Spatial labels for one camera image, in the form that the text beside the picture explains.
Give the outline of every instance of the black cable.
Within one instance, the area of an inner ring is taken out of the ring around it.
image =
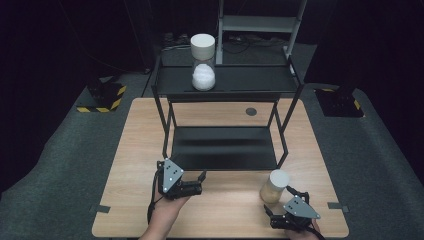
[[[229,50],[225,49],[224,47],[222,47],[222,49],[223,49],[225,52],[227,52],[227,53],[231,53],[231,54],[239,54],[239,53],[242,53],[242,52],[246,51],[247,49],[249,49],[249,47],[250,47],[250,41],[249,41],[249,39],[245,38],[245,40],[246,40],[245,42],[241,42],[241,43],[238,43],[238,44],[232,43],[233,45],[240,45],[240,46],[242,46],[244,43],[247,43],[247,46],[246,46],[244,49],[240,50],[240,51],[232,52],[232,51],[229,51]]]
[[[310,233],[312,233],[312,234],[314,234],[315,236],[317,236],[319,240],[325,240],[324,236],[322,236],[321,233],[318,232],[314,227],[312,227],[312,228],[311,227],[306,227],[305,230],[308,231],[308,232],[310,232]]]
[[[162,199],[159,198],[157,201],[155,201],[155,195],[156,195],[156,182],[158,179],[158,175],[159,175],[159,171],[161,169],[156,170],[155,172],[155,176],[153,177],[153,184],[152,184],[152,197],[150,199],[150,204],[149,204],[149,208],[147,209],[147,223],[150,223],[150,219],[152,218],[152,214],[153,214],[153,210],[155,210],[155,205],[157,202],[159,202],[159,200]]]
[[[93,55],[91,55],[91,54],[90,54],[90,53],[89,53],[89,52],[85,49],[84,45],[82,44],[81,39],[79,38],[79,36],[78,36],[78,34],[77,34],[77,31],[75,30],[75,27],[74,27],[74,25],[73,25],[73,24],[72,24],[72,22],[71,22],[71,19],[69,18],[68,14],[67,14],[67,13],[66,13],[66,11],[65,11],[65,8],[63,7],[62,1],[61,1],[61,0],[58,0],[58,2],[59,2],[59,5],[60,5],[60,8],[62,9],[63,14],[65,15],[65,18],[66,18],[66,20],[67,20],[67,22],[68,22],[68,24],[69,24],[70,28],[72,29],[72,32],[73,32],[73,33],[74,33],[74,35],[75,35],[75,38],[76,38],[76,39],[77,39],[77,41],[78,41],[78,46],[81,48],[82,52],[83,52],[85,55],[87,55],[89,58],[91,58],[91,59],[95,60],[96,62],[98,62],[98,63],[100,63],[100,64],[103,64],[103,65],[105,65],[105,66],[107,66],[107,67],[113,68],[113,69],[115,69],[115,70],[119,70],[119,71],[121,71],[121,72],[126,72],[126,73],[139,73],[139,72],[129,71],[129,70],[125,70],[125,69],[122,69],[122,68],[115,67],[115,66],[110,65],[110,64],[108,64],[108,63],[105,63],[105,62],[103,62],[102,60],[100,60],[100,59],[98,59],[98,58],[94,57]]]
[[[150,82],[150,78],[152,77],[152,73],[153,73],[153,71],[150,71],[149,78],[147,79],[146,85],[144,86],[143,92],[141,93],[141,97],[144,96],[144,92],[146,91],[147,86],[149,86],[149,82]]]

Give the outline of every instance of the human hand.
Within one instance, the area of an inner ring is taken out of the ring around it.
[[[320,232],[319,226],[315,219],[312,219],[312,224],[310,227],[314,228],[317,232]],[[284,232],[286,233],[286,236],[290,238],[290,240],[319,240],[315,234],[308,231],[296,232],[286,229]]]
[[[190,199],[190,197],[178,198],[175,200],[161,198],[162,195],[158,192],[158,184],[155,185],[155,202],[160,200],[156,203],[149,226],[140,237],[140,240],[166,239],[166,236],[168,236],[168,233],[171,231],[172,225],[175,220],[177,220],[181,208]]]

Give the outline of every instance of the shelf surface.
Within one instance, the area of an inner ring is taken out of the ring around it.
[[[285,32],[291,33],[295,17],[223,16],[224,31]]]
[[[273,170],[267,127],[177,127],[172,160],[184,170]]]
[[[159,95],[186,95],[188,97],[223,99],[223,95],[243,95],[256,98],[272,94],[294,93],[298,85],[286,65],[217,65],[215,66],[215,86],[209,91],[198,91],[192,85],[191,66],[164,66],[159,69],[157,90]]]

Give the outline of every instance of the white container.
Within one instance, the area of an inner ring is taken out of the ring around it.
[[[191,54],[197,60],[208,60],[215,56],[215,38],[209,34],[196,34],[190,39]]]
[[[273,170],[259,192],[262,200],[271,204],[278,203],[289,180],[289,175],[283,170]]]
[[[215,86],[215,38],[209,34],[196,34],[190,39],[193,55],[192,85],[199,91]]]

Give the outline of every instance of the jar lid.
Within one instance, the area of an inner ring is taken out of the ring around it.
[[[279,189],[284,189],[289,185],[289,175],[281,169],[276,169],[269,175],[271,183]]]
[[[207,60],[215,55],[215,38],[209,34],[196,34],[190,39],[191,54],[195,59]]]

